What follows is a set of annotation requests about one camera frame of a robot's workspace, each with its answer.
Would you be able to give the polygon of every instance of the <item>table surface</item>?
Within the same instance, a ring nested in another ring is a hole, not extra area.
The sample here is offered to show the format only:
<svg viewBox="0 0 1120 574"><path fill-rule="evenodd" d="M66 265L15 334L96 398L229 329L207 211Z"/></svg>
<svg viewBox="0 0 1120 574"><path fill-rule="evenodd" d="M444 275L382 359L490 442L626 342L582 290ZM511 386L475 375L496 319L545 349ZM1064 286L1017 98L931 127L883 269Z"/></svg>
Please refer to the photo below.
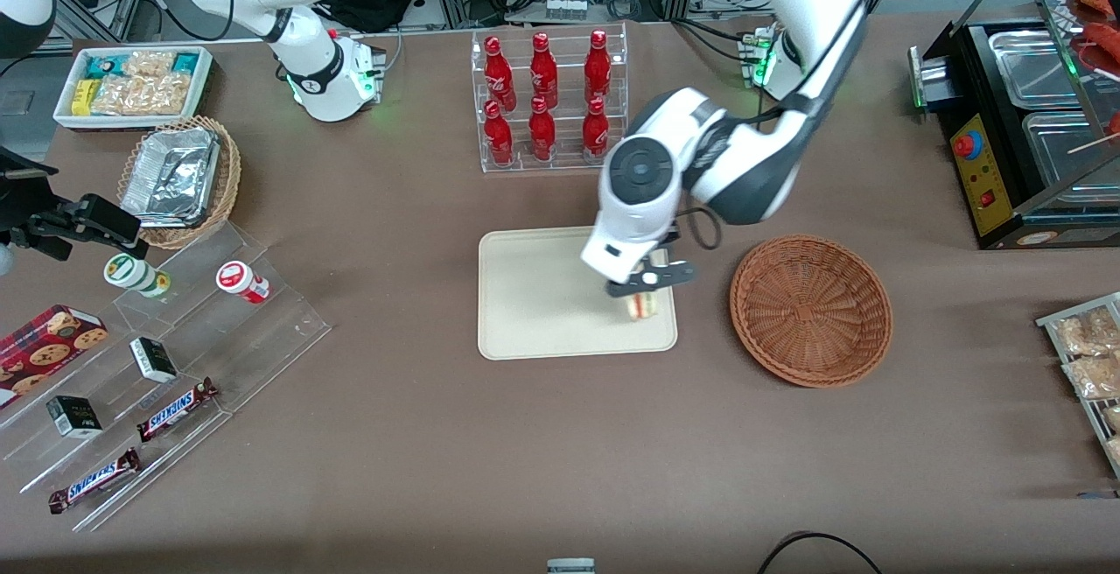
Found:
<svg viewBox="0 0 1120 574"><path fill-rule="evenodd" d="M0 469L0 570L533 573L592 556L603 574L715 574L811 529L895 573L1114 572L1120 502L1073 497L1109 469L1034 318L1120 288L1117 251L976 249L936 122L909 108L906 48L946 21L875 17L785 207L713 252L682 240L700 278L675 291L672 350L507 362L476 348L479 239L591 223L596 176L479 170L470 35L407 37L384 103L337 124L292 103L264 45L215 45L208 114L244 160L233 221L336 328L93 534ZM635 110L684 85L757 109L737 65L674 27L628 33ZM136 139L59 129L55 191L115 195ZM851 248L890 295L894 343L856 386L792 387L734 333L736 265L787 233ZM108 256L20 252L0 332L109 304ZM771 571L861 571L842 548L790 553Z"/></svg>

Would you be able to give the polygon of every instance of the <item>red switch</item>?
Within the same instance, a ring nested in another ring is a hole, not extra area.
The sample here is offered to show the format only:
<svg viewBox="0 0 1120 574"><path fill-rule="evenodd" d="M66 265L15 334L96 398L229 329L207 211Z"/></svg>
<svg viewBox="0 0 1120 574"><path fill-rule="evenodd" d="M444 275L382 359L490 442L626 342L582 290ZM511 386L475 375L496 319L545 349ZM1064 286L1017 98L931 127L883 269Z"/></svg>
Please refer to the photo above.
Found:
<svg viewBox="0 0 1120 574"><path fill-rule="evenodd" d="M973 149L976 149L976 140L972 140L972 137L969 135L964 135L953 141L953 154L961 158L970 156Z"/></svg>

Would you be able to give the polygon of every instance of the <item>foil container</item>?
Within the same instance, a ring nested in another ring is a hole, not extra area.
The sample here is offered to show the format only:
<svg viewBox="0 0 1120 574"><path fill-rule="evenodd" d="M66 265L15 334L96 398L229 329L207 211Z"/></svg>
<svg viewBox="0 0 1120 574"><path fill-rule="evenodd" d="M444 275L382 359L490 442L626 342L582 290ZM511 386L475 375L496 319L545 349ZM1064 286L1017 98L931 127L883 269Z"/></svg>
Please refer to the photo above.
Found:
<svg viewBox="0 0 1120 574"><path fill-rule="evenodd" d="M207 128L153 132L137 152L121 209L142 228L202 224L221 150L221 137Z"/></svg>

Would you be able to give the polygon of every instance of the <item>red soda bottle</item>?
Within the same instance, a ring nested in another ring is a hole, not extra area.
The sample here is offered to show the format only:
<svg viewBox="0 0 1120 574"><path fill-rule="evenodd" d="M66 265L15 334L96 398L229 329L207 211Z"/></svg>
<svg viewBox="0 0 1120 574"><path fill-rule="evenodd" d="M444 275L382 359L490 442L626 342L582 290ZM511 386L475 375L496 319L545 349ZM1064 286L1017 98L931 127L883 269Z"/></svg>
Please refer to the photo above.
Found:
<svg viewBox="0 0 1120 574"><path fill-rule="evenodd" d="M513 132L510 131L510 124L502 118L502 109L496 101L486 100L483 111L486 113L483 131L486 133L491 158L494 159L494 165L508 167L513 164Z"/></svg>
<svg viewBox="0 0 1120 574"><path fill-rule="evenodd" d="M603 98L596 98L587 104L587 117L584 118L584 159L588 163L599 163L607 154L607 131L610 122L603 114Z"/></svg>
<svg viewBox="0 0 1120 574"><path fill-rule="evenodd" d="M543 31L533 34L533 62L529 64L529 73L533 76L533 94L544 98L549 108L556 108L560 103L557 58L552 57L549 35Z"/></svg>
<svg viewBox="0 0 1120 574"><path fill-rule="evenodd" d="M533 115L529 118L529 135L533 139L533 157L541 163L552 160L557 145L557 124L549 114L544 98L533 98Z"/></svg>
<svg viewBox="0 0 1120 574"><path fill-rule="evenodd" d="M517 94L513 92L513 70L502 55L502 44L489 36L483 46L486 48L486 87L506 112L513 112L517 108Z"/></svg>
<svg viewBox="0 0 1120 574"><path fill-rule="evenodd" d="M588 103L596 98L607 98L610 92L610 55L607 54L607 33L591 31L591 52L584 63L584 98Z"/></svg>

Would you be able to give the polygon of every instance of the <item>wicker basket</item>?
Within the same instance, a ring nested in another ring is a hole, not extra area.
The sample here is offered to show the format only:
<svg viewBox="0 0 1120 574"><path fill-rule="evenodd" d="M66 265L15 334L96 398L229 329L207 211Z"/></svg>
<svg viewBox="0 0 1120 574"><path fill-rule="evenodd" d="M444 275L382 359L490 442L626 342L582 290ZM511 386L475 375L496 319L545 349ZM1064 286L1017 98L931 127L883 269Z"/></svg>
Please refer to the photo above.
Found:
<svg viewBox="0 0 1120 574"><path fill-rule="evenodd" d="M735 331L758 363L812 388L862 379L883 361L894 330L875 271L848 248L810 235L748 252L730 304Z"/></svg>
<svg viewBox="0 0 1120 574"><path fill-rule="evenodd" d="M217 132L222 139L222 150L218 152L217 172L214 174L209 214L199 226L193 229L140 229L140 239L167 250L178 250L215 224L225 221L230 216L230 212L233 211L233 203L237 200L237 183L241 182L241 154L237 151L237 144L233 142L230 132L221 123L206 117L192 117L192 119L161 126L156 130L172 131L190 128L207 128ZM137 154L142 144L143 139L140 139L137 147L132 148L132 155L129 156L128 163L124 164L124 174L121 175L121 180L116 184L118 202L124 198L124 189L128 188L129 179L132 178L132 166L136 165Z"/></svg>

